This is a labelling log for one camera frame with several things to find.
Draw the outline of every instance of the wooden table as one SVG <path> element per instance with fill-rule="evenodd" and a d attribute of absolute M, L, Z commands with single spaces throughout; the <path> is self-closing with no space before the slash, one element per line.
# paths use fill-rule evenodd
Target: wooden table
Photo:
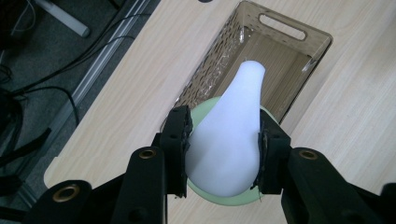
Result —
<path fill-rule="evenodd" d="M 282 127 L 294 147 L 324 153 L 344 178 L 379 193 L 396 182 L 396 2 L 254 1 L 330 33 L 333 44 Z M 238 1 L 163 0 L 59 157 L 51 187 L 84 179 L 97 187 L 148 146 Z M 191 190 L 169 197 L 170 223 L 284 223 L 278 196 L 238 207 Z"/>

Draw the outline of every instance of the dark floor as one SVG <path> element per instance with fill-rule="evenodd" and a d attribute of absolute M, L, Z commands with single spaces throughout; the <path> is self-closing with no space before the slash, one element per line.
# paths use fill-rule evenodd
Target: dark floor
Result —
<path fill-rule="evenodd" d="M 115 9 L 107 0 L 52 1 L 90 27 L 91 34 L 86 38 L 82 38 L 59 23 L 59 21 L 55 20 L 40 7 L 34 6 L 34 28 L 25 32 L 15 32 L 14 34 L 23 44 L 19 47 L 8 49 L 3 53 L 0 51 L 0 55 L 2 55 L 1 64 L 9 67 L 13 72 L 12 80 L 5 84 L 1 84 L 0 87 L 8 91 L 15 91 L 16 89 L 37 81 L 62 68 L 69 62 L 72 62 L 86 48 L 102 36 L 103 38 L 98 42 L 96 47 L 96 49 L 99 49 L 100 46 L 103 46 L 109 41 L 109 38 L 116 30 L 119 23 L 114 25 L 109 32 L 103 35 L 102 32 L 106 26 L 108 24 L 115 24 L 116 21 L 125 17 L 126 13 L 136 1 L 137 0 L 126 0 L 120 10 Z M 148 0 L 147 2 L 148 4 L 142 10 L 144 13 L 150 14 L 158 5 L 159 0 Z M 29 8 L 23 17 L 21 17 L 21 23 L 18 29 L 29 27 L 32 18 L 32 10 Z M 128 35 L 137 36 L 148 18 L 149 15 L 140 16 L 131 31 L 128 32 Z M 120 62 L 123 54 L 132 43 L 132 38 L 124 38 L 115 54 L 111 57 L 110 61 L 104 67 L 104 70 L 89 89 L 87 95 L 78 104 L 78 114 L 81 118 L 83 118 L 93 100 Z M 95 59 L 96 55 L 97 54 L 93 55 L 87 62 L 37 85 L 35 88 L 57 86 L 73 92 L 78 83 L 84 78 L 87 70 L 91 67 L 92 61 Z M 67 103 L 65 94 L 56 90 L 36 91 L 24 94 L 24 97 L 19 97 L 19 99 L 23 107 L 23 126 L 18 141 L 19 147 L 32 141 L 52 125 L 54 118 L 61 112 L 60 110 Z M 43 182 L 43 174 L 52 161 L 52 158 L 57 156 L 60 150 L 62 150 L 75 128 L 75 119 L 73 116 L 70 116 L 56 134 L 48 149 L 44 149 L 46 153 L 38 153 L 36 154 L 37 156 L 30 158 L 30 163 L 24 166 L 25 169 L 21 171 L 21 178 L 25 179 L 25 185 L 32 190 L 35 197 L 38 198 L 46 190 Z M 0 146 L 7 141 L 7 139 L 0 140 L 2 141 Z M 17 165 L 15 165 L 15 167 L 10 166 L 5 171 L 3 170 L 3 172 L 10 173 L 13 172 L 14 169 L 18 171 L 18 167 L 21 163 L 22 160 L 16 161 L 15 164 Z M 21 201 L 21 197 L 15 195 L 0 198 L 0 205 L 28 209 L 28 206 Z"/>

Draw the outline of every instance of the light wood surface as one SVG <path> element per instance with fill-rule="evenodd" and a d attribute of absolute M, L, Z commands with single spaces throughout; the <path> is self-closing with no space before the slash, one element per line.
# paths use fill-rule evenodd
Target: light wood surface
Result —
<path fill-rule="evenodd" d="M 45 173 L 48 187 L 97 187 L 148 146 L 237 0 L 163 0 Z M 396 1 L 254 1 L 323 30 L 333 44 L 282 127 L 324 153 L 344 178 L 379 193 L 396 182 Z M 191 190 L 169 197 L 169 223 L 285 223 L 278 196 L 219 206 Z"/>

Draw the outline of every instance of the brass screw hole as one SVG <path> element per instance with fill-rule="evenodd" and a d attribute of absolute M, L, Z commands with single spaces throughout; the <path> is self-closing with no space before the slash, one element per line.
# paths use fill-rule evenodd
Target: brass screw hole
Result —
<path fill-rule="evenodd" d="M 58 189 L 53 196 L 52 200 L 56 203 L 65 203 L 74 199 L 79 194 L 79 186 L 72 184 L 61 189 Z"/>
<path fill-rule="evenodd" d="M 318 158 L 317 153 L 315 153 L 313 151 L 301 150 L 298 154 L 301 157 L 303 157 L 304 159 L 311 160 L 311 161 L 314 161 Z"/>
<path fill-rule="evenodd" d="M 147 150 L 141 151 L 139 153 L 139 157 L 142 159 L 150 159 L 150 158 L 155 157 L 156 154 L 157 154 L 157 152 L 155 152 L 154 150 L 147 149 Z"/>

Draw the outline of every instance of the brown transparent bin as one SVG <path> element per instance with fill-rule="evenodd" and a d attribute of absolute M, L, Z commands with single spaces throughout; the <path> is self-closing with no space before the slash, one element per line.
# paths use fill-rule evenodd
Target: brown transparent bin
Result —
<path fill-rule="evenodd" d="M 282 121 L 331 43 L 329 34 L 243 1 L 222 27 L 175 106 L 194 108 L 221 96 L 239 65 L 253 60 L 266 69 L 261 103 Z"/>

